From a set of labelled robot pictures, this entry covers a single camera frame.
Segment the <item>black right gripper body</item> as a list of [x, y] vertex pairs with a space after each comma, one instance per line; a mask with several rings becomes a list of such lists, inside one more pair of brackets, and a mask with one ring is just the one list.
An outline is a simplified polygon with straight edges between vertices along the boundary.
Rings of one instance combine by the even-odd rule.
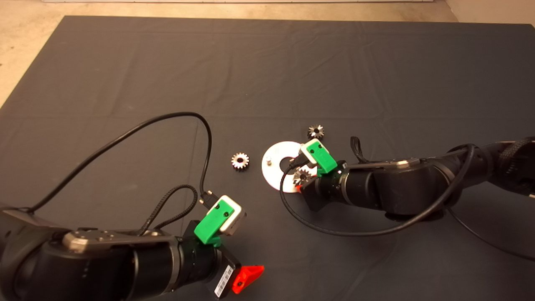
[[320, 178], [315, 176], [301, 185], [301, 194], [308, 208], [318, 212], [325, 207], [325, 198], [321, 193]]

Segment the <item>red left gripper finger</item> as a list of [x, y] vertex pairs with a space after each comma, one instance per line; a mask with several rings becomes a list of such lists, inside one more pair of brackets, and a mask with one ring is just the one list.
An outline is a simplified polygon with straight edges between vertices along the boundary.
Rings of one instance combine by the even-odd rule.
[[233, 293], [240, 294], [247, 286], [260, 278], [264, 271], [264, 265], [243, 265], [233, 282]]

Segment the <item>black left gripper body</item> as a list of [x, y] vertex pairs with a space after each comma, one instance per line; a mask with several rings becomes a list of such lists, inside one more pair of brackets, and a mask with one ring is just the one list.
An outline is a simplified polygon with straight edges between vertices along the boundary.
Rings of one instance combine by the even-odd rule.
[[223, 245], [205, 245], [194, 234], [198, 220], [192, 220], [182, 236], [182, 286], [199, 283], [216, 300], [232, 290], [241, 263]]

